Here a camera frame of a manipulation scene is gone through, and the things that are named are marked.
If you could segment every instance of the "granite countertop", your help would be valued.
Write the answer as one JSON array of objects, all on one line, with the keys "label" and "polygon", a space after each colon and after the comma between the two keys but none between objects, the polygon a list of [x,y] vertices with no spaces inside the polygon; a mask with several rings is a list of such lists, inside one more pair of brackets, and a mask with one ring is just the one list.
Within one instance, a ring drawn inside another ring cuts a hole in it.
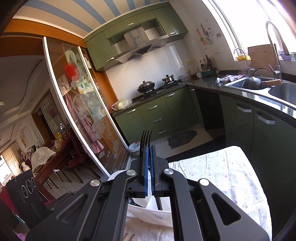
[{"label": "granite countertop", "polygon": [[217,94],[222,94],[237,100],[240,100],[242,102],[245,102],[247,104],[253,105],[261,110],[264,110],[272,115],[274,115],[275,117],[287,122],[288,124],[290,124],[291,126],[296,128],[296,110],[286,106],[282,103],[279,103],[275,100],[271,100],[253,93],[248,93],[248,92],[244,92],[241,90],[237,90],[237,89],[232,89],[232,88],[226,88],[224,87],[224,85],[226,83],[219,83],[216,84],[215,80],[217,79],[217,77],[219,78],[223,78],[226,74],[217,74],[217,75],[213,75],[213,76],[208,76],[208,77],[204,77],[204,78],[193,78],[191,80],[188,81],[184,81],[182,83],[184,83],[184,85],[178,85],[175,86],[173,88],[167,89],[161,93],[157,93],[156,95],[153,95],[151,98],[147,98],[143,101],[140,101],[139,99],[141,98],[141,96],[135,98],[133,100],[133,103],[131,105],[129,105],[127,108],[123,109],[123,110],[119,110],[119,111],[113,111],[111,113],[112,116],[117,116],[121,113],[124,113],[128,110],[134,109],[135,107],[142,105],[146,102],[149,102],[153,99],[156,99],[160,96],[163,96],[167,93],[170,93],[172,91],[178,90],[180,88],[184,88],[186,86],[190,86],[190,87],[194,87],[194,88],[200,88],[200,89],[204,89],[207,91],[211,91],[211,92],[215,92]]}]

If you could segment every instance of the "kitchen faucet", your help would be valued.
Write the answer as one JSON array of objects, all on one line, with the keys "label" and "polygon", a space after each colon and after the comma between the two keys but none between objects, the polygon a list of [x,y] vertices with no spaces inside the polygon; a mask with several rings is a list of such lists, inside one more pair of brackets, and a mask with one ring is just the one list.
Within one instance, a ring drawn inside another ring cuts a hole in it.
[{"label": "kitchen faucet", "polygon": [[254,71],[255,69],[251,69],[251,68],[249,67],[249,64],[248,64],[248,61],[247,61],[246,53],[245,53],[241,48],[236,48],[236,49],[233,51],[233,53],[235,53],[235,51],[236,51],[237,49],[241,50],[241,51],[244,53],[244,57],[245,57],[246,62],[247,62],[248,75],[249,75],[249,77],[252,77],[251,71]]},{"label": "kitchen faucet", "polygon": [[274,25],[274,23],[272,21],[267,21],[266,24],[265,24],[265,27],[266,27],[267,36],[268,36],[268,39],[269,39],[269,42],[270,42],[270,45],[271,45],[271,48],[272,48],[272,52],[273,52],[274,57],[276,59],[276,69],[277,70],[273,70],[271,65],[269,65],[269,66],[277,74],[277,77],[281,81],[283,81],[282,76],[281,76],[281,67],[280,67],[280,64],[279,64],[279,55],[277,54],[276,48],[273,45],[272,40],[270,38],[269,31],[268,31],[268,24],[271,24],[274,27],[275,31],[277,32],[277,34],[279,36],[279,39],[281,40],[281,44],[283,46],[283,50],[284,50],[285,55],[290,55],[290,52],[288,51],[287,46],[286,46],[285,42],[283,41],[283,38],[281,37],[281,34],[280,34],[278,28]]}]

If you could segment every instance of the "wooden cutting board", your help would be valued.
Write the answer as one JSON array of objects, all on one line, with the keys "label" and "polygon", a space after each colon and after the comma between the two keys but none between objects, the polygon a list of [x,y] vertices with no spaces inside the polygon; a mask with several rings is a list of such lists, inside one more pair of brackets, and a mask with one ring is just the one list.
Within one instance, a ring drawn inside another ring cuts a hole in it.
[{"label": "wooden cutting board", "polygon": [[[251,68],[256,70],[260,67],[265,67],[272,72],[272,69],[269,67],[270,64],[272,68],[276,70],[276,60],[274,59],[274,54],[270,44],[248,47],[248,55],[251,57]],[[256,75],[266,75],[272,77],[271,73],[264,69],[258,70]]]}]

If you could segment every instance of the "striped ceiling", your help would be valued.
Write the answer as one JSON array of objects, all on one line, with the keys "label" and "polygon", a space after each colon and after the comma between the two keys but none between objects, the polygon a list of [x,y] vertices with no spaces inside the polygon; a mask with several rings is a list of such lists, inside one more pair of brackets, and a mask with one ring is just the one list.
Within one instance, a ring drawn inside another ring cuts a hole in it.
[{"label": "striped ceiling", "polygon": [[137,8],[167,0],[29,0],[14,18],[58,26],[80,37]]}]

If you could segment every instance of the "stainless steel sink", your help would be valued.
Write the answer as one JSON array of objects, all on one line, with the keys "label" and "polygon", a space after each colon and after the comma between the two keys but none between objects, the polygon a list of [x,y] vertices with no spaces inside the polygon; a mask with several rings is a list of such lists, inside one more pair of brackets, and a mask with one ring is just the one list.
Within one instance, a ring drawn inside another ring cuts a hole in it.
[{"label": "stainless steel sink", "polygon": [[[261,81],[273,80],[273,78],[256,76],[260,78]],[[224,87],[241,90],[248,93],[253,93],[259,96],[266,97],[271,100],[275,100],[279,103],[287,105],[293,109],[296,109],[296,84],[283,80],[282,85],[273,86],[273,87],[265,87],[260,90],[249,90],[242,88],[242,84],[247,77],[243,77],[239,80],[227,83]]]},{"label": "stainless steel sink", "polygon": [[283,83],[280,86],[274,86],[268,91],[274,97],[285,100],[296,105],[296,85],[291,83]]}]

